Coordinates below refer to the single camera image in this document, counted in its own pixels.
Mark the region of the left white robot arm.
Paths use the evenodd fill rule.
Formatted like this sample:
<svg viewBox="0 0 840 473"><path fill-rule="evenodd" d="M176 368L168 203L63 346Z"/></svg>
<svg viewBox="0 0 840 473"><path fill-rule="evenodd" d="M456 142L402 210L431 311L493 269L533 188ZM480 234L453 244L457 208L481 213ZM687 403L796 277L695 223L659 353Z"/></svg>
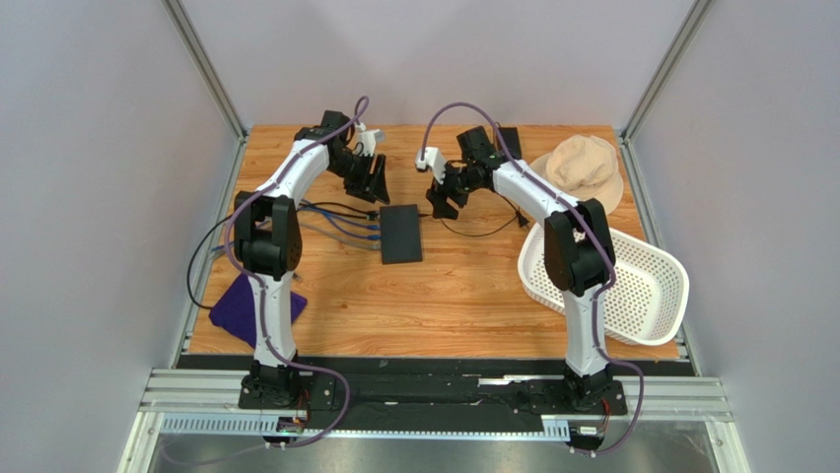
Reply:
<svg viewBox="0 0 840 473"><path fill-rule="evenodd" d="M304 400L291 302L291 284L303 254L298 208L315 179L327 171L343 178L347 194L388 203L385 155L376 151L384 138L382 130L328 110L319 125L295 135L276 172L256 190L236 196L225 238L233 245L233 263L249 278L256 323L240 407L291 409Z"/></svg>

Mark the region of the black network switch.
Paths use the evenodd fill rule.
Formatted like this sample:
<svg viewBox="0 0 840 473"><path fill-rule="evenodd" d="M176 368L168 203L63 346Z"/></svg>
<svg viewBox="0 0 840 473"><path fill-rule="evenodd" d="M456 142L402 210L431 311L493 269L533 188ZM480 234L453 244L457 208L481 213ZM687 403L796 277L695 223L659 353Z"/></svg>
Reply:
<svg viewBox="0 0 840 473"><path fill-rule="evenodd" d="M421 222L416 204L382 207L380 231L383 265L423 261Z"/></svg>

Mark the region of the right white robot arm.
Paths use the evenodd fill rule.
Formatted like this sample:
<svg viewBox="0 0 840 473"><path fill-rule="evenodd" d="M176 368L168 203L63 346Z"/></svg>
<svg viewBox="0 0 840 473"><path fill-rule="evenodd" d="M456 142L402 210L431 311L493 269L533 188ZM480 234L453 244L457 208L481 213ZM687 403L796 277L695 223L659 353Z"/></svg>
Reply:
<svg viewBox="0 0 840 473"><path fill-rule="evenodd" d="M488 189L540 223L543 267L561 293L568 339L563 378L549 393L573 411L590 411L601 405L612 383L598 312L602 293L615 281L615 254L603 206L551 187L524 161L517 128L494 132L496 137L490 139L477 126L457 135L460 157L455 161L437 148L423 146L415 166L433 176L426 198L434 218L454 220L470 193Z"/></svg>

